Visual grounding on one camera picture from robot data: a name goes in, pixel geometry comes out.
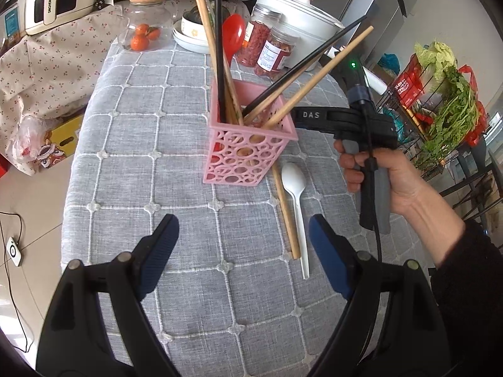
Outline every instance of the jar label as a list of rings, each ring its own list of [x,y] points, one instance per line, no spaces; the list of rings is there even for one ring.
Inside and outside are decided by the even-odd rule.
[[[248,46],[248,41],[250,41],[250,37],[252,36],[253,27],[255,27],[255,25],[253,25],[251,21],[246,26],[245,39],[243,40],[243,47],[244,48],[246,48]]]
[[[285,61],[290,54],[291,52],[283,51],[277,46],[272,45],[269,41],[266,41],[257,64],[266,71],[279,71],[285,66]]]

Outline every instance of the green vegetable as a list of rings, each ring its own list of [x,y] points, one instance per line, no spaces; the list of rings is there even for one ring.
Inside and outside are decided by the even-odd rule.
[[[477,124],[479,117],[475,93],[468,81],[456,67],[444,70],[449,91],[444,102],[430,126],[426,141],[416,161],[416,167],[426,170],[445,159]]]
[[[456,66],[456,58],[452,50],[443,42],[433,41],[433,43],[425,49],[416,42],[414,45],[419,64],[426,68],[430,64],[434,64],[434,78],[437,82],[442,82],[445,78],[444,70],[448,67]]]
[[[452,50],[443,42],[433,41],[427,49],[416,42],[414,51],[423,69],[420,79],[424,92],[444,94],[445,69],[457,65]]]

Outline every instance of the floral cloth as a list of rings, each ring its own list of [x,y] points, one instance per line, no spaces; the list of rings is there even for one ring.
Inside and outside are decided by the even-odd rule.
[[[177,18],[194,7],[194,0],[174,0]],[[240,0],[224,5],[245,20],[250,13]],[[127,25],[129,1],[91,13],[36,36],[25,36],[0,57],[0,153],[32,175],[33,163],[18,164],[7,154],[21,116],[56,118],[87,104],[111,43]]]

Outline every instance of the orange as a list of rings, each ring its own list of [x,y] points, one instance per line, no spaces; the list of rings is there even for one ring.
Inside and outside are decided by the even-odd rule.
[[[155,41],[160,37],[160,29],[152,27],[150,31],[147,33],[147,38],[151,41]]]
[[[137,35],[146,35],[150,26],[148,24],[140,24],[136,27],[135,32]]]
[[[129,45],[133,51],[145,51],[148,48],[149,40],[146,36],[135,35],[131,38]]]

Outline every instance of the human hand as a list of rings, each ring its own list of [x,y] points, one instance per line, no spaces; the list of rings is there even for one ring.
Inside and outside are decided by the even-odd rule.
[[[339,165],[344,169],[348,191],[360,191],[364,174],[361,171],[355,170],[354,167],[355,164],[363,167],[369,154],[367,152],[355,155],[346,153],[341,140],[336,140],[334,147],[341,153]],[[388,169],[389,181],[391,183],[391,211],[406,216],[416,201],[417,196],[427,185],[426,182],[401,151],[374,149],[373,153],[379,167],[386,167]]]

